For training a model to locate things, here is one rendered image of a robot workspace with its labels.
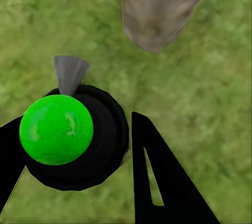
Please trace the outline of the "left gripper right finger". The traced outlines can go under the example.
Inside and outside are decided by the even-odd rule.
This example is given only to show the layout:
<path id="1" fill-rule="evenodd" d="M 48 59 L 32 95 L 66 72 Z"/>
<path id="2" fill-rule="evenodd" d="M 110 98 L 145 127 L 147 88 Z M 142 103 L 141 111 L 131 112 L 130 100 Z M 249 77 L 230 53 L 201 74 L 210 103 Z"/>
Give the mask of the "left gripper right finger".
<path id="1" fill-rule="evenodd" d="M 164 207 L 152 203 L 144 148 Z M 132 112 L 135 224 L 219 224 L 152 121 Z"/>

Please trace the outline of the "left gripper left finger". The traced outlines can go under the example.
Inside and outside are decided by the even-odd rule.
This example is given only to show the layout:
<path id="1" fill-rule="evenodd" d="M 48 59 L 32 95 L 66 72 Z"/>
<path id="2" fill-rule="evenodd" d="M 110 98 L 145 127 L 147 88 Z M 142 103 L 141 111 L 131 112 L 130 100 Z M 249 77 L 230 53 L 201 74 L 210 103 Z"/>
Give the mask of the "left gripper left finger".
<path id="1" fill-rule="evenodd" d="M 19 124 L 22 116 L 0 128 L 0 212 L 26 166 L 20 153 Z"/>

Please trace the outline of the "pesticide atomizer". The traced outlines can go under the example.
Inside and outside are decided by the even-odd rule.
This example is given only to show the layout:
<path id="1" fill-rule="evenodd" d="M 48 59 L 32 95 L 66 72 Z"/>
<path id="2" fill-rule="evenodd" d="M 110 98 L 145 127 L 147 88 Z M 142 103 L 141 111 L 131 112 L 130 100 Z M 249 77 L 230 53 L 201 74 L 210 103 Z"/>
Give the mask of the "pesticide atomizer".
<path id="1" fill-rule="evenodd" d="M 81 85 L 90 69 L 74 56 L 56 56 L 58 88 L 34 102 L 19 124 L 20 153 L 45 186 L 81 191 L 105 181 L 124 160 L 129 126 L 106 91 Z"/>

